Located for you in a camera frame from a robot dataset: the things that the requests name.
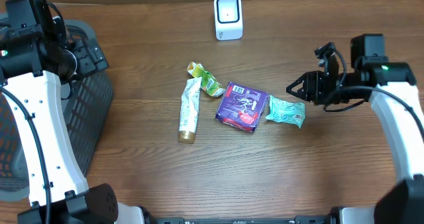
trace white tube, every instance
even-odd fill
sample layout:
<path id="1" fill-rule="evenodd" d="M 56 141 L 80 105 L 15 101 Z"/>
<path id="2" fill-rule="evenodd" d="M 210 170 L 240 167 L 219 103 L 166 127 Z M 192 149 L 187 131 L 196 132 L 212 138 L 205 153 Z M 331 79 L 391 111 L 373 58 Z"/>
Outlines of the white tube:
<path id="1" fill-rule="evenodd" d="M 201 78 L 187 80 L 181 96 L 180 129 L 178 141 L 193 144 L 199 115 Z"/>

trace light blue package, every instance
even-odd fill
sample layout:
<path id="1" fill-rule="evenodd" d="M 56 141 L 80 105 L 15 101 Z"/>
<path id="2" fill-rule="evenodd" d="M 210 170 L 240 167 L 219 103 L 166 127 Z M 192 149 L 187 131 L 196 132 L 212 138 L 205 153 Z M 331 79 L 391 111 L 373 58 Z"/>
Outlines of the light blue package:
<path id="1" fill-rule="evenodd" d="M 305 119 L 305 104 L 283 101 L 270 95 L 271 112 L 265 118 L 277 123 L 287 123 L 302 126 Z"/>

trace wooden table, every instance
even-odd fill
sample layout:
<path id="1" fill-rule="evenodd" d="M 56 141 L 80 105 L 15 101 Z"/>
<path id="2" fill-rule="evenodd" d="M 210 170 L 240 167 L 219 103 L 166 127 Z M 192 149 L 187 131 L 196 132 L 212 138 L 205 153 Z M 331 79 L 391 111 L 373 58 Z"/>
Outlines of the wooden table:
<path id="1" fill-rule="evenodd" d="M 352 37 L 382 32 L 386 54 L 409 62 L 422 82 L 423 7 L 424 0 L 247 1 L 244 36 L 232 42 L 216 41 L 212 2 L 62 8 L 95 29 L 115 90 L 89 185 L 107 182 L 119 201 L 158 217 L 293 217 L 373 205 L 395 174 L 369 104 L 325 113 L 307 103 L 301 129 L 262 117 L 249 134 L 217 122 L 220 99 L 202 93 L 196 142 L 182 144 L 186 66 L 201 62 L 223 84 L 296 101 L 286 86 L 319 69 L 314 49 L 333 41 L 350 58 Z M 27 200 L 0 203 L 0 223 L 27 208 Z"/>

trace gray bin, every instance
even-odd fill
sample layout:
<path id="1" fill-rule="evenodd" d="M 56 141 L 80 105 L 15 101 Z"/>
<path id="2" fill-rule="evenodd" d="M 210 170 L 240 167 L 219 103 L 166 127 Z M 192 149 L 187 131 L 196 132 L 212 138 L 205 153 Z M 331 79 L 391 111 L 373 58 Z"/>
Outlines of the gray bin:
<path id="1" fill-rule="evenodd" d="M 97 44 L 93 30 L 79 21 L 66 21 L 85 31 L 87 43 Z M 83 175 L 87 174 L 95 145 L 112 103 L 112 83 L 105 71 L 73 83 L 74 94 L 62 101 L 72 150 Z M 69 94 L 62 86 L 62 97 Z M 18 129 L 9 104 L 0 95 L 0 201 L 19 201 L 29 195 L 28 170 Z"/>

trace gold cap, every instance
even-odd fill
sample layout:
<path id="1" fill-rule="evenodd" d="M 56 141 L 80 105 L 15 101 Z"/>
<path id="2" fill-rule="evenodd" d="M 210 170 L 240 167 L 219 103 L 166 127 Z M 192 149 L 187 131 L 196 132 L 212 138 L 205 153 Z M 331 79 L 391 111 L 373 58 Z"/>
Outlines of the gold cap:
<path id="1" fill-rule="evenodd" d="M 180 131 L 178 133 L 178 142 L 193 144 L 196 134 L 190 131 Z"/>

